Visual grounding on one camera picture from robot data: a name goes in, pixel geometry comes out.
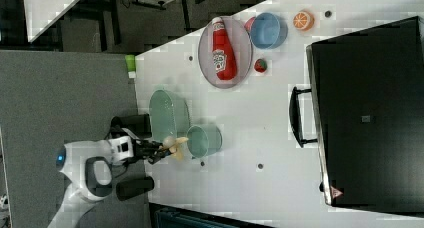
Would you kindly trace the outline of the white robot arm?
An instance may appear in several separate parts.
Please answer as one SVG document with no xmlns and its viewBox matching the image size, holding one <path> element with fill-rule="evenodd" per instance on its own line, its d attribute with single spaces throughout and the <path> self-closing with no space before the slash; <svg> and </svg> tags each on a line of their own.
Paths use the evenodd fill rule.
<svg viewBox="0 0 424 228">
<path fill-rule="evenodd" d="M 70 184 L 47 228 L 76 228 L 87 212 L 111 195 L 114 166 L 138 160 L 155 164 L 170 154 L 160 142 L 130 136 L 66 143 L 57 154 L 56 167 Z"/>
</svg>

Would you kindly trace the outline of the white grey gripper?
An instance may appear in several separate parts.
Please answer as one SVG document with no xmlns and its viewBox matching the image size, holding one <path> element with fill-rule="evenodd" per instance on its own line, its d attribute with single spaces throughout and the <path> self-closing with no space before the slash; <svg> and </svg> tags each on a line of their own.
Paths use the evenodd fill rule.
<svg viewBox="0 0 424 228">
<path fill-rule="evenodd" d="M 132 138 L 130 136 L 122 136 L 109 140 L 112 147 L 112 164 L 121 165 L 126 159 L 134 156 Z M 163 144 L 156 141 L 137 140 L 136 145 L 141 149 L 160 149 Z M 169 154 L 155 154 L 149 156 L 147 161 L 149 164 L 156 164 L 160 160 L 168 157 Z"/>
</svg>

